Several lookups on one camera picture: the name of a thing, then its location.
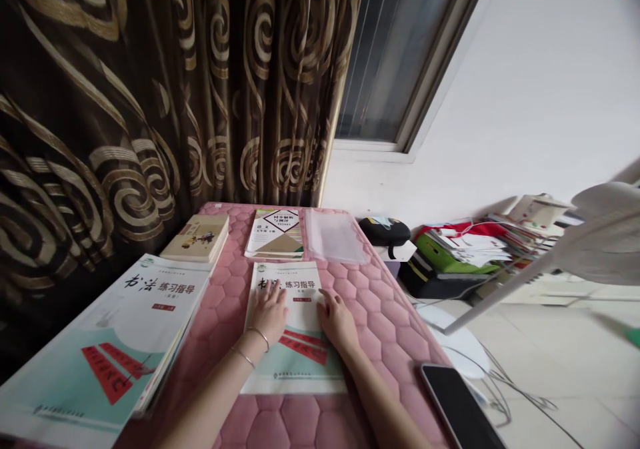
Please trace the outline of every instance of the woman's left hand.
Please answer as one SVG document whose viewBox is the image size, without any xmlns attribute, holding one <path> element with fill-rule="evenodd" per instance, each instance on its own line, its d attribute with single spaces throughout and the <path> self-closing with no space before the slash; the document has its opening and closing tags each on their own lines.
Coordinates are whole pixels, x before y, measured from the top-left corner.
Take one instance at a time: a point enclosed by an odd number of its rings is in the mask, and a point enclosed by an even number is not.
<svg viewBox="0 0 640 449">
<path fill-rule="evenodd" d="M 262 332 L 274 347 L 285 331 L 287 322 L 287 291 L 280 289 L 280 280 L 267 281 L 264 290 L 256 290 L 253 299 L 253 314 L 249 326 Z"/>
</svg>

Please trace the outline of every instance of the calligraphy practice book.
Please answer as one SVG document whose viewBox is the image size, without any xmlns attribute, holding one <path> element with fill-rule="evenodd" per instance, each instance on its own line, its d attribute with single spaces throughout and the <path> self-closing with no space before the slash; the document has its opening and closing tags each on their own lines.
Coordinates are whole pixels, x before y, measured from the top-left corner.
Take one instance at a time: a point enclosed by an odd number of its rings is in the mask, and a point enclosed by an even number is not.
<svg viewBox="0 0 640 449">
<path fill-rule="evenodd" d="M 279 342 L 269 341 L 265 354 L 242 387 L 242 394 L 326 394 L 347 391 L 340 358 L 322 332 L 316 302 L 322 301 L 315 262 L 256 262 L 247 308 L 255 291 L 268 280 L 281 281 L 287 291 L 287 326 Z"/>
<path fill-rule="evenodd" d="M 112 447 L 176 351 L 212 268 L 142 256 L 0 387 L 0 433 Z"/>
<path fill-rule="evenodd" d="M 302 259 L 304 252 L 297 210 L 255 211 L 245 257 Z"/>
</svg>

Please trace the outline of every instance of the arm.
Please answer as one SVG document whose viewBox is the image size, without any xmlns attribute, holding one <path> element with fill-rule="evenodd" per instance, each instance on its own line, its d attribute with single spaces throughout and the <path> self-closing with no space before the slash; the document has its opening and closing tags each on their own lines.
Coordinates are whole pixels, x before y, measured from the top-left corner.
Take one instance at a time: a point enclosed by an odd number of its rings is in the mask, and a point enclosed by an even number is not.
<svg viewBox="0 0 640 449">
<path fill-rule="evenodd" d="M 263 292 L 255 291 L 249 326 L 258 329 L 271 345 L 275 345 L 285 329 L 287 313 L 286 294 L 280 289 L 280 281 L 273 286 L 269 281 Z M 267 350 L 265 340 L 255 331 L 245 332 L 234 347 L 254 365 L 260 362 Z M 253 367 L 241 354 L 230 350 L 200 385 L 197 393 L 183 408 L 180 417 L 167 428 L 155 447 L 211 449 L 240 389 L 252 371 Z"/>
<path fill-rule="evenodd" d="M 360 347 L 353 316 L 340 296 L 321 290 L 325 305 L 318 304 L 318 316 L 325 334 L 342 356 L 365 408 L 380 447 L 396 449 L 430 448 L 400 401 Z"/>
</svg>

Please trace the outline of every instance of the white wall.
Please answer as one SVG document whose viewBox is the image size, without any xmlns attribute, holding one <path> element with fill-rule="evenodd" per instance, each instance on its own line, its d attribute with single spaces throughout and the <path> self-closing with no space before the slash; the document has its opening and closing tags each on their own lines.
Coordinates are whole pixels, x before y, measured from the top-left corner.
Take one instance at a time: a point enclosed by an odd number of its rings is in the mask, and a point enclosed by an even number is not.
<svg viewBox="0 0 640 449">
<path fill-rule="evenodd" d="M 413 164 L 331 160 L 324 207 L 413 228 L 563 200 L 640 157 L 640 0 L 491 0 Z"/>
</svg>

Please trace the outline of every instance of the window frame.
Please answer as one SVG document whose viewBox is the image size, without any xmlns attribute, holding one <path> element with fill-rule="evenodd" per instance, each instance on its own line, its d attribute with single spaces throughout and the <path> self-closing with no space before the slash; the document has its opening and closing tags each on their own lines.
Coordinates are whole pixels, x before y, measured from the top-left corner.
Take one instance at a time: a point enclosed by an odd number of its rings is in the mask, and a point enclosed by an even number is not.
<svg viewBox="0 0 640 449">
<path fill-rule="evenodd" d="M 331 157 L 413 163 L 491 0 L 451 0 L 394 142 L 334 139 Z"/>
</svg>

